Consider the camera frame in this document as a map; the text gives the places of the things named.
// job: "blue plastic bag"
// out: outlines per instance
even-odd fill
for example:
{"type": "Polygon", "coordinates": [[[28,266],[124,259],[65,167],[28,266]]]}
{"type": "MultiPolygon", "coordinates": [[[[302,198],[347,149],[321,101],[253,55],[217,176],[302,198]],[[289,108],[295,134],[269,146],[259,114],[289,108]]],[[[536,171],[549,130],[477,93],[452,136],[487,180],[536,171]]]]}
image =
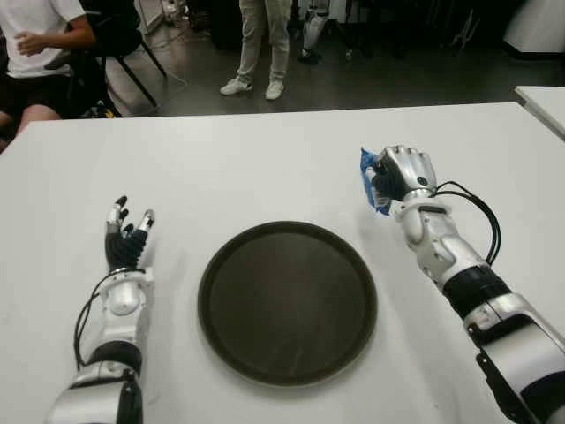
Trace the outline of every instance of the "blue plastic bag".
{"type": "Polygon", "coordinates": [[[373,184],[365,175],[365,171],[370,166],[376,168],[377,166],[378,156],[374,153],[371,153],[364,148],[361,148],[361,177],[363,178],[363,186],[365,187],[365,194],[367,195],[367,200],[369,204],[377,211],[381,212],[383,215],[389,216],[390,215],[390,204],[391,202],[388,201],[385,205],[378,205],[376,201],[377,192],[373,187],[373,184]]]}

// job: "round tray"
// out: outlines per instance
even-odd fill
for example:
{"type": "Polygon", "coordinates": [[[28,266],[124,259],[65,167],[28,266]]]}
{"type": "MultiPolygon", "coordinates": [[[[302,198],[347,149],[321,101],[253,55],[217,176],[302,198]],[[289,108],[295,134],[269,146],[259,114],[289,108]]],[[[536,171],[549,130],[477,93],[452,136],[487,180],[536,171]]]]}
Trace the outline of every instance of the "round tray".
{"type": "Polygon", "coordinates": [[[200,284],[200,323],[242,375],[276,385],[324,380],[373,333],[377,298],[359,255],[321,227],[265,223],[229,241],[200,284]]]}

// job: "robot finger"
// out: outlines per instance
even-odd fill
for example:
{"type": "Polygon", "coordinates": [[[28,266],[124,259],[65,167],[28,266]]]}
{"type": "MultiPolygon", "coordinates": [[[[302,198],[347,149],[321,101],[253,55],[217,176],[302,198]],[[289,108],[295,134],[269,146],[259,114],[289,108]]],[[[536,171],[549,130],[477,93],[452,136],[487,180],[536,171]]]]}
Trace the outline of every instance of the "robot finger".
{"type": "Polygon", "coordinates": [[[146,210],[145,214],[143,214],[143,217],[139,222],[137,230],[149,232],[154,222],[155,222],[155,212],[152,209],[148,209],[146,210]]]}
{"type": "Polygon", "coordinates": [[[122,208],[124,207],[126,202],[127,196],[122,196],[112,205],[112,208],[109,210],[108,219],[106,220],[106,232],[108,234],[118,233],[120,231],[120,227],[122,226],[122,219],[128,214],[128,212],[126,212],[127,209],[122,211],[122,208]]]}
{"type": "Polygon", "coordinates": [[[126,238],[127,236],[129,236],[133,231],[133,224],[132,223],[128,223],[125,228],[122,230],[122,235],[124,236],[124,238],[126,238]]]}

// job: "robot forearm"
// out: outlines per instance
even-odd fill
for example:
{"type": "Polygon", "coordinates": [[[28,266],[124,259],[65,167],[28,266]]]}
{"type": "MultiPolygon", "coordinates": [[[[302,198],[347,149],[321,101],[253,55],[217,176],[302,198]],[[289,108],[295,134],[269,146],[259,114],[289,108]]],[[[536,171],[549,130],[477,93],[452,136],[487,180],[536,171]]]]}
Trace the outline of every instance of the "robot forearm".
{"type": "Polygon", "coordinates": [[[396,220],[406,242],[463,319],[502,411],[519,423],[565,423],[565,340],[459,235],[450,209],[434,197],[429,157],[386,148],[364,173],[375,206],[402,203],[396,220]]]}
{"type": "Polygon", "coordinates": [[[147,234],[154,223],[148,210],[137,229],[121,228],[127,209],[125,196],[112,206],[107,220],[106,257],[110,273],[96,286],[91,299],[102,299],[102,327],[92,352],[80,354],[80,319],[75,329],[79,372],[59,396],[46,424],[141,424],[139,375],[153,299],[151,269],[137,269],[147,234]]]}

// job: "white desk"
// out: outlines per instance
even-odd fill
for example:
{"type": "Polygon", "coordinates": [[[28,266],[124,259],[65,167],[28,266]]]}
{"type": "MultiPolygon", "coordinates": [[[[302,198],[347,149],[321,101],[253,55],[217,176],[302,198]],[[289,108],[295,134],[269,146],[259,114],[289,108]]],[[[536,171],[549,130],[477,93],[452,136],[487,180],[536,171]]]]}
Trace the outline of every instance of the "white desk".
{"type": "MultiPolygon", "coordinates": [[[[418,270],[394,219],[369,209],[359,148],[404,144],[433,158],[496,211],[495,270],[565,332],[561,192],[565,145],[515,103],[263,116],[31,125],[0,156],[0,411],[41,422],[74,374],[72,328],[104,274],[104,219],[127,193],[132,219],[154,208],[146,265],[155,305],[143,374],[146,423],[507,422],[448,302],[418,270]],[[351,243],[377,286],[365,354],[302,389],[248,382],[200,334],[207,262],[255,224],[303,220],[351,243]]],[[[486,219],[454,217],[480,252],[486,219]]]]}
{"type": "Polygon", "coordinates": [[[516,92],[526,110],[565,140],[565,87],[518,86],[516,92]]]}

